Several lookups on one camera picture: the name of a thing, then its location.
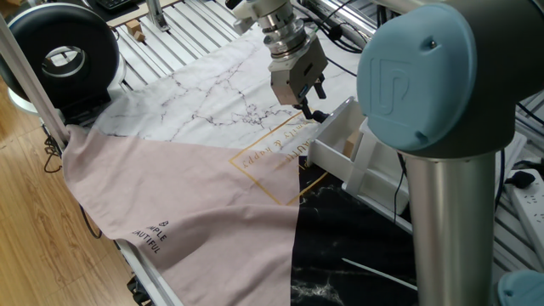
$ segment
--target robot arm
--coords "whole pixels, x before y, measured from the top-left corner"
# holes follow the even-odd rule
[[[267,35],[278,100],[302,105],[326,66],[319,42],[287,0],[239,5],[237,28],[257,21]],[[489,305],[495,153],[512,140],[515,103],[544,88],[544,0],[414,6],[397,8],[410,12],[365,47],[360,105],[372,132],[406,156],[419,305]]]
[[[308,119],[324,121],[324,114],[309,111],[306,94],[314,87],[320,99],[326,98],[321,84],[327,59],[315,33],[307,33],[303,21],[297,19],[291,2],[243,0],[226,4],[238,19],[234,27],[240,34],[255,22],[263,28],[264,44],[272,57],[270,86],[280,104],[303,110]]]

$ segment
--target cable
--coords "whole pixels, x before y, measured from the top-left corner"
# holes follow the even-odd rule
[[[357,29],[354,25],[352,25],[352,24],[350,24],[349,22],[346,22],[346,21],[339,24],[339,26],[342,26],[342,25],[350,26],[352,29],[354,29],[355,32],[357,32],[357,34],[359,34],[359,36],[363,39],[363,42],[368,43],[368,41],[363,36],[363,34],[361,34],[359,29]]]
[[[495,211],[496,208],[499,205],[499,201],[501,201],[501,195],[502,195],[502,188],[504,188],[504,175],[506,171],[506,153],[504,149],[501,150],[501,174],[499,175],[499,188],[496,190],[496,196],[495,196]]]
[[[55,139],[53,138],[53,136],[51,136],[51,134],[49,133],[49,131],[45,128],[45,125],[42,124],[42,130],[43,132],[48,136],[47,139],[45,139],[45,142],[44,144],[47,146],[45,148],[45,152],[49,154],[49,158],[48,160],[45,162],[45,166],[43,166],[43,171],[45,171],[46,173],[56,173],[58,171],[60,171],[60,169],[62,168],[62,166],[60,166],[57,170],[53,170],[53,171],[49,171],[47,169],[47,166],[49,164],[49,162],[51,161],[51,158],[53,156],[58,156],[58,157],[62,157],[62,150],[60,149],[59,145],[57,144],[57,142],[55,141]],[[88,231],[91,233],[91,235],[95,238],[95,239],[100,239],[100,237],[102,237],[102,230],[99,229],[99,233],[96,235],[93,231],[93,229],[91,228],[91,224],[88,222],[88,218],[87,218],[87,214],[85,213],[85,210],[83,209],[83,207],[81,206],[81,204],[79,205],[79,208],[81,209],[82,211],[82,216],[83,216],[83,220],[85,220],[85,224],[87,225],[87,229]]]
[[[405,175],[407,175],[405,160],[404,158],[402,158],[402,155],[400,153],[398,153],[398,156],[399,156],[400,167],[402,168],[402,174],[400,175],[400,181],[399,181],[399,185],[397,186],[397,190],[394,192],[393,224],[397,224],[397,195],[399,194],[400,186],[402,186],[402,181],[404,180]]]
[[[81,204],[79,205],[79,208],[82,210],[83,220],[85,220],[85,224],[87,225],[88,231],[91,233],[91,235],[94,237],[94,239],[100,239],[102,237],[102,230],[99,229],[99,233],[96,235],[94,233],[93,229],[91,228],[91,224],[88,222],[88,218],[87,218],[87,214],[85,213],[85,209],[83,209]]]
[[[293,105],[292,107],[295,110],[302,111],[306,119],[316,120],[318,123],[325,122],[326,118],[329,116],[329,114],[326,114],[321,110],[316,110],[312,113],[312,111],[308,107],[308,100],[306,98],[304,98],[299,105]]]
[[[518,107],[524,110],[524,112],[526,112],[527,115],[529,115],[531,118],[535,119],[538,123],[544,126],[544,121],[541,118],[539,118],[537,115],[533,114],[533,112],[528,110],[524,105],[518,102]]]
[[[312,22],[314,22],[315,25],[317,26],[317,28],[318,28],[319,30],[323,31],[323,33],[325,33],[325,36],[326,36],[327,38],[329,38],[329,40],[330,40],[332,43],[334,43],[337,47],[339,47],[340,49],[342,49],[342,50],[344,50],[344,51],[346,51],[346,52],[353,53],[353,54],[361,54],[361,53],[363,53],[363,50],[362,50],[362,49],[356,48],[356,47],[354,47],[354,46],[350,46],[350,45],[348,45],[348,44],[347,44],[345,41],[343,41],[343,40],[340,40],[340,39],[335,40],[335,39],[333,39],[333,38],[331,37],[330,30],[327,30],[327,29],[325,28],[326,23],[324,23],[323,21],[319,21],[319,22],[318,22],[318,21],[315,20],[310,14],[308,14],[308,12],[305,12],[303,9],[297,7],[296,5],[293,6],[293,7],[294,7],[297,11],[301,12],[302,14],[305,14],[306,17],[308,17],[309,20],[311,20]]]
[[[538,134],[538,139],[542,140],[542,138],[544,138],[544,127],[540,126],[538,122],[535,122],[534,120],[531,120],[529,118],[525,118],[525,116],[516,112],[516,123],[523,125],[524,128]]]
[[[53,156],[60,157],[59,152],[56,148],[57,143],[54,141],[54,138],[49,135],[47,139],[45,139],[45,142],[43,144],[45,145],[45,153],[49,155],[47,161],[45,162],[45,165],[43,165],[43,171],[45,173],[57,173],[58,171],[60,171],[60,169],[62,169],[62,166],[59,166],[59,168],[57,168],[56,170],[48,170],[48,164],[49,162],[51,162]]]
[[[376,7],[376,18],[377,18],[377,28],[379,29],[380,26],[383,26],[386,22],[388,22],[388,16],[385,11],[385,7],[382,5],[378,5]]]
[[[338,64],[337,62],[335,62],[334,60],[332,59],[329,59],[328,57],[326,58],[328,61],[331,62],[331,64],[335,65],[336,67],[342,69],[343,71],[346,71],[347,73],[349,73],[350,75],[354,76],[354,77],[357,77],[356,74],[354,74],[353,72],[347,70],[346,68],[342,67],[340,64]]]
[[[347,1],[346,3],[340,5],[339,7],[337,7],[337,9],[333,10],[332,13],[330,13],[328,16],[326,16],[322,21],[321,21],[321,24],[324,24],[327,20],[329,20],[334,14],[336,14],[340,9],[343,9],[343,7],[345,7],[346,5],[352,3],[354,0],[349,0]]]

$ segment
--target white marble print fabric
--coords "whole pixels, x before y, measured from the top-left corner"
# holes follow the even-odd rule
[[[112,136],[187,144],[244,148],[298,113],[280,105],[269,85],[269,50],[260,29],[251,31],[220,50],[141,91],[114,103],[94,125]],[[321,33],[326,55],[356,72],[358,54],[334,46]],[[355,77],[329,64],[324,71],[327,99],[313,89],[309,106],[333,111],[355,96]]]

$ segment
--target cloth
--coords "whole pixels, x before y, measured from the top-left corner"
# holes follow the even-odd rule
[[[262,40],[250,31],[114,101],[90,131],[70,127],[68,187],[185,306],[412,305],[413,291],[341,260],[415,277],[410,236],[306,163],[318,124],[277,103]],[[356,55],[321,42],[354,71]],[[330,112],[355,79],[325,75],[328,99],[309,100]]]

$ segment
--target black cable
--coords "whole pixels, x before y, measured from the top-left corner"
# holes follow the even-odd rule
[[[528,110],[524,105],[522,105],[520,102],[518,102],[518,106],[520,109],[524,110],[524,112],[527,113],[531,118],[535,119],[538,123],[544,126],[544,121],[539,118],[537,115],[535,115],[532,111]]]
[[[501,195],[502,195],[502,189],[504,188],[504,175],[506,171],[506,153],[504,149],[501,150],[501,174],[499,175],[499,188],[496,190],[496,196],[495,196],[495,211],[496,208],[499,206],[499,202],[501,201]]]
[[[43,171],[45,173],[57,173],[62,169],[62,166],[59,166],[56,170],[48,170],[48,164],[51,162],[51,159],[53,156],[60,157],[59,151],[56,148],[56,142],[54,141],[54,138],[49,135],[47,139],[45,139],[45,142],[43,143],[45,145],[45,153],[49,155],[47,161],[45,162],[45,165],[43,165]]]
[[[332,59],[329,59],[328,57],[326,58],[328,61],[331,62],[331,64],[335,65],[336,67],[342,69],[343,71],[346,71],[347,73],[349,73],[350,75],[354,76],[354,77],[357,77],[356,74],[354,74],[353,72],[347,70],[346,68],[342,67],[340,64],[338,64],[337,62],[335,62],[334,60]]]
[[[400,186],[402,186],[402,181],[404,180],[406,176],[406,164],[404,158],[402,158],[402,155],[399,153],[399,162],[400,167],[402,168],[402,174],[400,175],[400,181],[399,185],[397,186],[397,190],[394,192],[394,212],[393,212],[393,224],[397,224],[397,195],[399,194]]]
[[[91,233],[91,235],[94,237],[94,239],[100,239],[102,237],[102,230],[99,229],[99,233],[96,235],[91,228],[91,224],[88,222],[87,214],[85,213],[85,209],[80,205],[79,208],[82,210],[83,220],[85,220],[85,224],[87,225],[88,231]]]
[[[315,20],[312,16],[310,16],[310,14],[308,14],[307,12],[305,12],[303,9],[297,7],[297,6],[293,6],[297,11],[301,12],[302,14],[305,14],[306,17],[308,17],[310,20],[312,20],[315,25],[317,26],[317,28],[319,30],[321,30],[323,33],[325,33],[326,37],[329,38],[329,40],[334,43],[337,47],[339,47],[340,49],[346,51],[346,52],[350,52],[350,53],[353,53],[353,54],[361,54],[363,53],[363,50],[360,49],[360,48],[356,48],[354,46],[350,46],[348,45],[345,41],[342,41],[342,40],[334,40],[332,39],[331,35],[330,35],[330,29],[327,30],[326,29],[326,24],[323,22],[323,21],[317,21]]]
[[[342,26],[342,25],[346,25],[346,26],[349,26],[351,27],[352,29],[354,29],[355,32],[357,32],[357,34],[359,34],[359,36],[363,39],[363,42],[365,43],[368,43],[368,41],[366,40],[366,38],[363,36],[363,34],[360,33],[359,29],[357,29],[354,25],[350,24],[349,22],[342,22],[339,24],[339,26]]]
[[[387,15],[385,13],[385,7],[382,5],[376,6],[376,18],[377,18],[377,28],[379,29],[384,23],[387,22]]]
[[[43,171],[45,171],[46,173],[56,173],[58,171],[60,171],[60,169],[62,168],[62,166],[60,166],[57,170],[55,171],[49,171],[47,170],[47,166],[49,164],[49,161],[51,160],[51,158],[53,156],[58,156],[58,157],[62,157],[62,150],[60,149],[59,145],[57,144],[57,142],[55,141],[55,139],[53,138],[53,136],[49,133],[49,131],[45,128],[45,125],[42,124],[42,130],[43,132],[48,136],[47,139],[45,140],[45,145],[47,146],[45,148],[45,151],[46,153],[49,154],[49,158],[48,160],[45,162],[45,166],[43,166]],[[100,237],[102,237],[102,230],[99,229],[99,233],[96,235],[93,231],[93,229],[91,228],[91,224],[88,222],[88,218],[87,218],[87,214],[85,213],[85,210],[83,209],[83,207],[81,206],[81,204],[79,205],[79,208],[81,209],[82,211],[82,216],[83,216],[83,220],[85,220],[85,224],[87,225],[87,229],[88,231],[91,233],[91,235],[95,238],[95,239],[100,239]]]
[[[303,112],[304,117],[308,120],[316,120],[318,123],[323,123],[329,114],[324,113],[321,110],[315,110],[313,113],[308,107],[308,100],[304,98],[299,105],[293,105],[295,110],[300,110]]]

